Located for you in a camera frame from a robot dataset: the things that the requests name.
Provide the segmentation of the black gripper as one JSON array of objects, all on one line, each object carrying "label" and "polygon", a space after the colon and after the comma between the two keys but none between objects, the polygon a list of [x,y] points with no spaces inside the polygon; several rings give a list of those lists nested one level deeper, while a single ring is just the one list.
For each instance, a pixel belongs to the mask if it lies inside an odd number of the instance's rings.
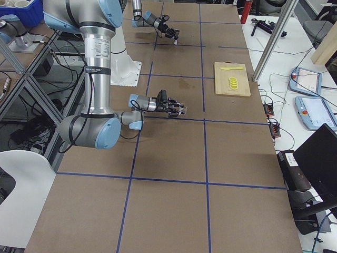
[{"label": "black gripper", "polygon": [[180,30],[169,28],[166,24],[159,24],[159,31],[165,35],[165,37],[173,38],[177,40],[179,38]]},{"label": "black gripper", "polygon": [[168,102],[157,102],[156,112],[167,113],[169,118],[175,118],[184,115],[185,111],[172,111],[172,108],[183,108],[184,104],[177,100],[169,99]]}]

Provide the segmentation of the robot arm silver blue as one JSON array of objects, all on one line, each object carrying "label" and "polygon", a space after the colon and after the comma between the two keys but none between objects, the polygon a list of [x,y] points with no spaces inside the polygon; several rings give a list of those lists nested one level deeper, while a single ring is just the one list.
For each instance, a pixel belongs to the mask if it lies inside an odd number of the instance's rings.
[{"label": "robot arm silver blue", "polygon": [[156,97],[130,95],[129,111],[111,108],[110,87],[137,85],[141,69],[126,51],[120,1],[45,1],[43,13],[49,28],[79,34],[85,44],[85,108],[61,122],[59,132],[66,144],[110,149],[123,125],[142,130],[145,112],[163,112],[171,118],[185,113],[185,106],[165,90]]},{"label": "robot arm silver blue", "polygon": [[167,38],[173,38],[174,45],[177,44],[180,30],[170,28],[167,25],[166,22],[170,19],[168,15],[162,15],[160,17],[157,17],[150,11],[146,11],[143,14],[141,0],[133,0],[131,1],[131,3],[133,9],[133,27],[152,27],[155,29],[159,37],[162,37],[162,35],[164,35]]}]

